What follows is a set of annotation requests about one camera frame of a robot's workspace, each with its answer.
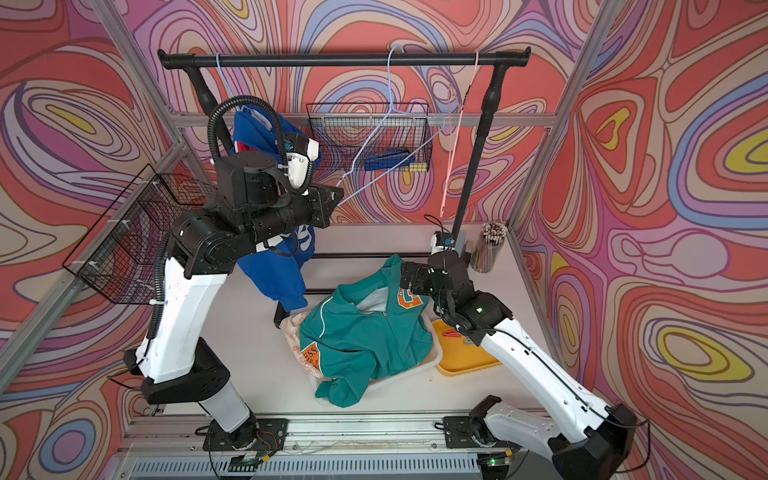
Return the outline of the blue red white jacket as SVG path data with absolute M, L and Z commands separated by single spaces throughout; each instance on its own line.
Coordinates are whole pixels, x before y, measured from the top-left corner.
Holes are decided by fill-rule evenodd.
M 256 150 L 278 158 L 276 135 L 260 107 L 245 106 L 235 113 L 233 139 L 237 152 Z M 301 268 L 315 253 L 314 228 L 298 226 L 276 249 L 280 254 L 266 250 L 243 257 L 237 264 L 262 294 L 278 301 L 286 311 L 304 309 L 308 302 Z

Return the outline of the pink plastic hanger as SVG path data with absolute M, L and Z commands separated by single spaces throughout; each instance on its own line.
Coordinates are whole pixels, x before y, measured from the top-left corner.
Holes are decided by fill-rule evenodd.
M 442 191 L 442 197 L 441 197 L 441 203 L 440 203 L 440 210 L 439 210 L 439 219 L 443 220 L 445 218 L 445 210 L 446 210 L 446 204 L 447 204 L 447 197 L 449 193 L 449 187 L 451 182 L 451 176 L 454 170 L 454 164 L 455 164 L 455 158 L 457 153 L 457 148 L 459 144 L 459 137 L 463 125 L 463 117 L 464 112 L 466 109 L 467 100 L 469 97 L 469 94 L 472 90 L 472 86 L 474 84 L 474 80 L 477 76 L 477 72 L 479 70 L 479 55 L 480 51 L 478 49 L 474 50 L 474 63 L 472 66 L 472 71 L 470 75 L 469 82 L 466 86 L 466 88 L 463 90 L 463 95 L 459 102 L 459 110 L 458 110 L 458 117 L 457 117 L 457 123 L 454 126 L 453 133 L 451 135 L 451 144 L 449 149 L 449 156 L 448 156 L 448 163 L 446 168 L 446 175 L 443 182 L 443 191 Z

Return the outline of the green kids jacket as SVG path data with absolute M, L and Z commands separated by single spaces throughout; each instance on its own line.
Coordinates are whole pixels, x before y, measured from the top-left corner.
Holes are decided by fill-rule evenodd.
M 433 350 L 425 296 L 400 286 L 403 259 L 341 284 L 295 327 L 295 354 L 317 380 L 315 398 L 339 408 L 359 403 L 376 382 L 420 366 Z

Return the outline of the pink patterned kids jacket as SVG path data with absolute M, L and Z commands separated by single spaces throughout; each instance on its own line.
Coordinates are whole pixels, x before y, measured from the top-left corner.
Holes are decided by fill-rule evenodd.
M 308 346 L 308 352 L 305 352 L 305 348 L 302 348 L 300 345 L 300 327 L 308 315 L 309 311 L 291 314 L 279 322 L 278 328 L 285 336 L 287 344 L 299 365 L 311 377 L 325 380 L 322 370 L 319 368 L 319 349 L 316 343 L 312 342 Z

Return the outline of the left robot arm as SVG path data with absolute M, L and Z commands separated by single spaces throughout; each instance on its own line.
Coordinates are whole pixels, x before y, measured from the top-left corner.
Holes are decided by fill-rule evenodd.
M 224 114 L 239 106 L 257 107 L 269 118 L 274 141 L 268 151 L 221 155 L 217 129 Z M 318 143 L 285 133 L 265 100 L 235 96 L 208 117 L 217 189 L 203 208 L 180 215 L 162 241 L 154 262 L 150 326 L 139 347 L 125 353 L 124 363 L 142 376 L 140 390 L 149 404 L 195 402 L 211 416 L 208 450 L 274 453 L 280 441 L 260 425 L 201 331 L 239 259 L 275 251 L 301 225 L 328 227 L 344 192 L 313 183 Z

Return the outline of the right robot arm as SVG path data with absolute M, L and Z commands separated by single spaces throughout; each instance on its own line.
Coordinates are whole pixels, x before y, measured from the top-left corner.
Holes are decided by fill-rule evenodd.
M 610 405 L 582 386 L 525 331 L 512 310 L 469 279 L 454 251 L 401 267 L 402 288 L 432 299 L 435 313 L 511 371 L 546 417 L 489 395 L 468 415 L 468 437 L 481 446 L 514 444 L 549 460 L 563 479 L 609 479 L 632 449 L 640 423 L 626 405 Z

